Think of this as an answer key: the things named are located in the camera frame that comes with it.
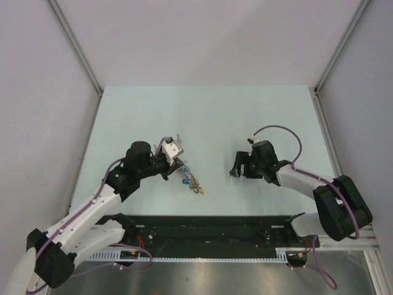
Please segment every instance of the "gray wall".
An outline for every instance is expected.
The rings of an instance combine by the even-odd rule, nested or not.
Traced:
[[[373,1],[321,92],[344,172],[373,215],[393,275],[393,1]]]
[[[0,293],[61,218],[98,97],[43,0],[0,1]]]

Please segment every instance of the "robotic arm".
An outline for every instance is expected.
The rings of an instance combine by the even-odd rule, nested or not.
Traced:
[[[299,140],[295,133],[288,131]],[[299,214],[291,220],[292,228],[298,236],[327,234],[340,241],[372,222],[372,214],[350,177],[319,176],[295,168],[294,163],[288,160],[279,161],[273,145],[267,140],[256,138],[255,134],[248,139],[252,144],[252,151],[236,153],[230,175],[237,178],[241,175],[253,179],[263,178],[267,183],[294,189],[313,199],[317,213]]]
[[[149,143],[134,142],[124,158],[110,165],[101,186],[85,203],[47,231],[35,229],[28,235],[27,249],[37,250],[34,271],[38,276],[49,287],[56,288],[92,254],[111,244],[134,239],[135,224],[123,214],[93,226],[139,189],[142,179],[161,174],[168,180],[171,173],[183,166],[178,159],[183,152],[179,139],[163,138],[154,155]]]

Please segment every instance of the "light green table surface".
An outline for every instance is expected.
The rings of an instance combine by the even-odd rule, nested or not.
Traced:
[[[314,202],[264,180],[231,178],[236,151],[262,126],[285,125],[303,141],[298,166],[333,175],[306,86],[109,87],[104,91],[71,211],[99,186],[108,165],[138,140],[158,144],[180,134],[182,159],[205,190],[193,193],[174,173],[144,179],[141,188],[108,212],[167,215],[276,215],[315,212]],[[270,140],[279,159],[292,160],[298,144],[279,129],[259,135]]]

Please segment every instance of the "wall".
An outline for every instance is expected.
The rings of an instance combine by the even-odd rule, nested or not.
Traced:
[[[66,210],[98,96],[43,0],[0,3],[0,293]]]
[[[344,171],[373,215],[393,275],[393,1],[371,4],[321,93]]]
[[[360,0],[59,0],[105,86],[315,86]]]

